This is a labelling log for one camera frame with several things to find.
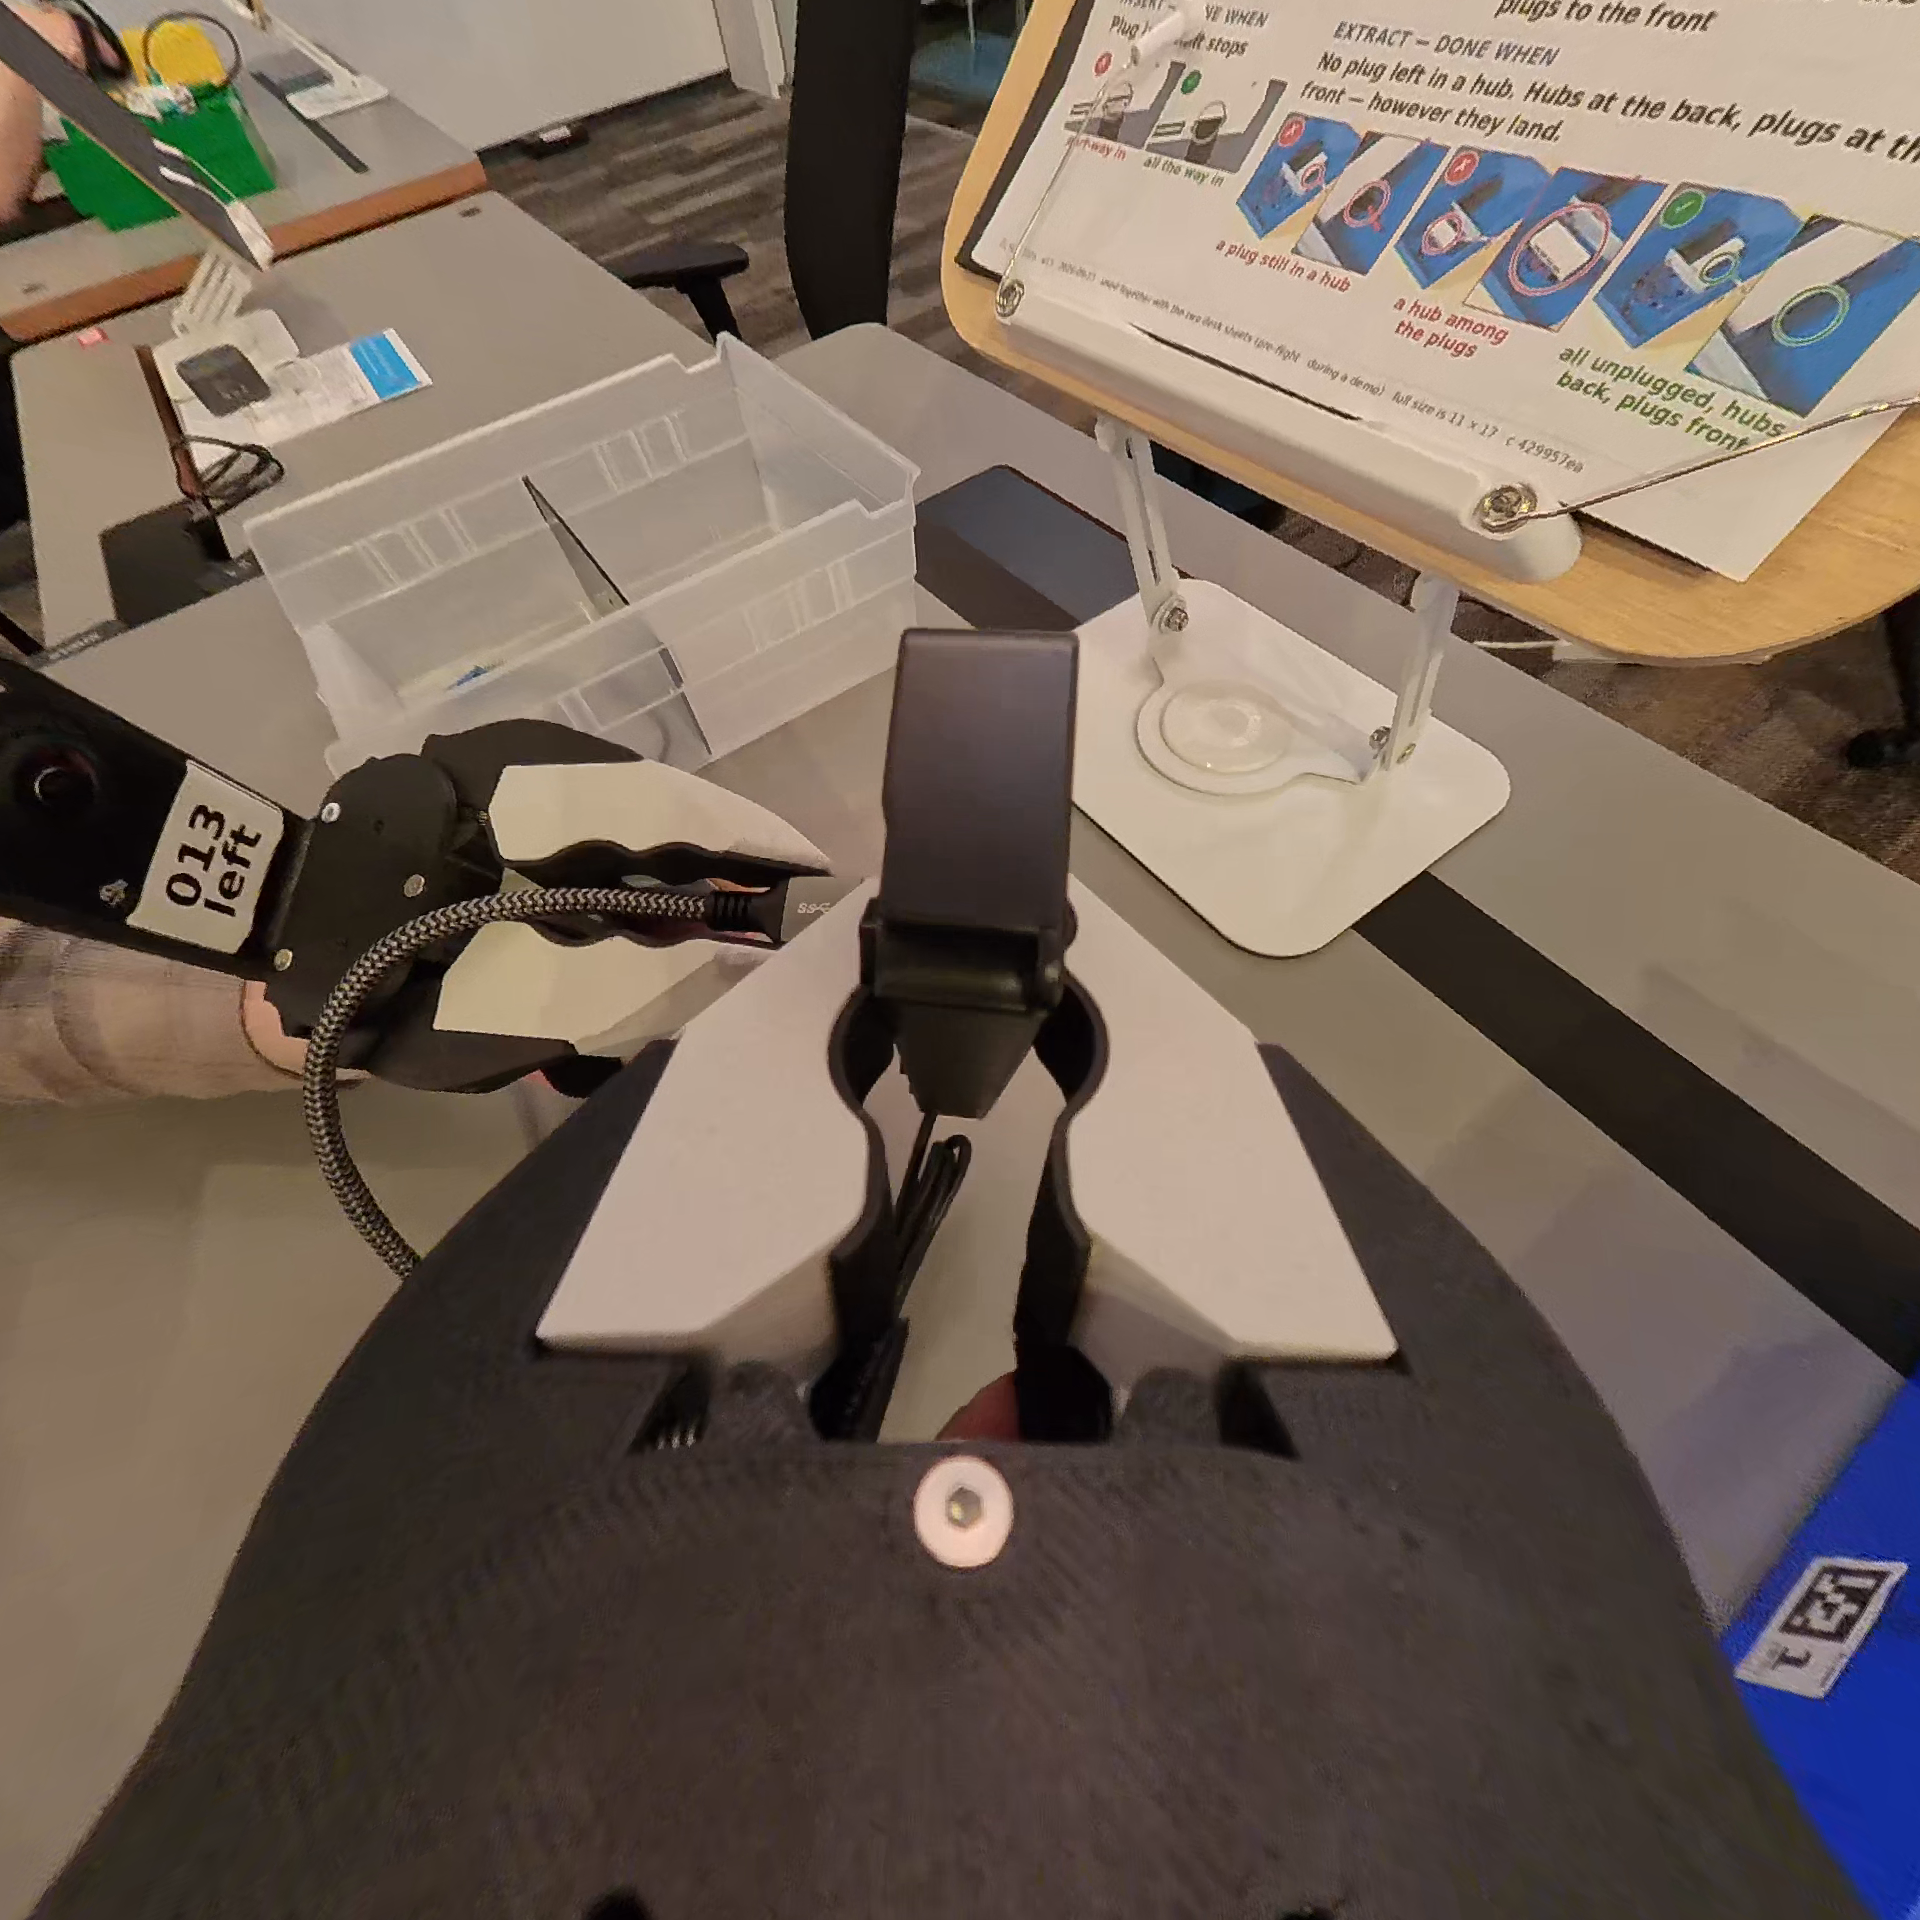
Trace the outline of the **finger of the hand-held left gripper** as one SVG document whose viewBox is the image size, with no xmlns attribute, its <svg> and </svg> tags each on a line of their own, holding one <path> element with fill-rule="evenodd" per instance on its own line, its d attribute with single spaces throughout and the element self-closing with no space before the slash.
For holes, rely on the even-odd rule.
<svg viewBox="0 0 1920 1920">
<path fill-rule="evenodd" d="M 490 922 L 441 976 L 430 1086 L 504 1087 L 576 1063 L 622 1063 L 673 1037 L 774 953 L 705 930 L 663 943 L 630 930 L 562 943 L 534 922 Z"/>
<path fill-rule="evenodd" d="M 760 889 L 832 873 L 768 807 L 647 758 L 511 765 L 495 782 L 488 834 L 501 894 L 653 880 Z"/>
</svg>

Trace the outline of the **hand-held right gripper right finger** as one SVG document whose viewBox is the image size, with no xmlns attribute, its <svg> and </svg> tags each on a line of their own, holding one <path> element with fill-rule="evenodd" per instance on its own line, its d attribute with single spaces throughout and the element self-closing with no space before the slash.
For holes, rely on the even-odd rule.
<svg viewBox="0 0 1920 1920">
<path fill-rule="evenodd" d="M 1022 1373 L 1385 1362 L 1399 1342 L 1255 1033 L 1158 953 L 1077 953 L 1029 1220 Z"/>
</svg>

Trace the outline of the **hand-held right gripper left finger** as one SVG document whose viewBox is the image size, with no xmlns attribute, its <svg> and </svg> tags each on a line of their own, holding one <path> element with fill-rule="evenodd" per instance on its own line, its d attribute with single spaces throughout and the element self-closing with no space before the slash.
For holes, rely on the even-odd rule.
<svg viewBox="0 0 1920 1920">
<path fill-rule="evenodd" d="M 809 1384 L 890 1332 L 883 1145 L 833 1050 L 857 976 L 850 953 L 779 953 L 680 1030 L 537 1322 L 546 1349 Z"/>
</svg>

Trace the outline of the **black multi-port hub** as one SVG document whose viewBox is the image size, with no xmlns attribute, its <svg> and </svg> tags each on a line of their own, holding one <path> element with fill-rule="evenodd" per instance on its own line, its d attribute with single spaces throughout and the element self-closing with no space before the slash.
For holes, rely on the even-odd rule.
<svg viewBox="0 0 1920 1920">
<path fill-rule="evenodd" d="M 982 1119 L 1065 997 L 1077 636 L 905 630 L 859 981 L 915 1103 Z"/>
</svg>

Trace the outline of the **clear plastic storage bin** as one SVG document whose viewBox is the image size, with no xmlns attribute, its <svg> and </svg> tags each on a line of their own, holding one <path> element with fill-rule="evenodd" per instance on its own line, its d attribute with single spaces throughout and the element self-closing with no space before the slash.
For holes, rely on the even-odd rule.
<svg viewBox="0 0 1920 1920">
<path fill-rule="evenodd" d="M 521 474 L 630 600 L 598 620 Z M 919 468 L 742 343 L 630 367 L 262 511 L 334 772 L 510 720 L 699 769 L 896 662 Z M 711 758 L 661 757 L 679 660 Z"/>
</svg>

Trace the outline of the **blue plastic bin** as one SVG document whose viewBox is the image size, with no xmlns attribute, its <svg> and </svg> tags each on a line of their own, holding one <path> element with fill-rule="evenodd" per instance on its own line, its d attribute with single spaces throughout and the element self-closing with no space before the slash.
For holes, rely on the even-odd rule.
<svg viewBox="0 0 1920 1920">
<path fill-rule="evenodd" d="M 1918 1384 L 1909 1380 L 1725 1636 L 1762 1694 L 1914 1717 Z"/>
</svg>

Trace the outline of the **white leaflet blue print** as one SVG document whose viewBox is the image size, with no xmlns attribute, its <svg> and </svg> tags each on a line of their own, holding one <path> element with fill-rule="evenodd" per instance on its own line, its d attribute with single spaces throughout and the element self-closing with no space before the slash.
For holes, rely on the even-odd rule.
<svg viewBox="0 0 1920 1920">
<path fill-rule="evenodd" d="M 202 410 L 173 373 L 176 360 L 213 344 L 243 351 L 271 383 L 271 398 L 227 418 Z M 392 330 L 381 328 L 327 349 L 304 351 L 271 311 L 255 311 L 198 335 L 153 349 L 160 383 L 192 431 L 249 436 L 269 445 L 334 425 L 381 402 L 422 392 L 431 377 Z"/>
</svg>

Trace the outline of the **black office chair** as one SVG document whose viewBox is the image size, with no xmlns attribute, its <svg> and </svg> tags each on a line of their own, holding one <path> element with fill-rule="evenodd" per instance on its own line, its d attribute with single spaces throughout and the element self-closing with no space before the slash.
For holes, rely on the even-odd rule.
<svg viewBox="0 0 1920 1920">
<path fill-rule="evenodd" d="M 784 265 L 811 341 L 887 320 L 910 1 L 799 1 L 786 95 Z"/>
</svg>

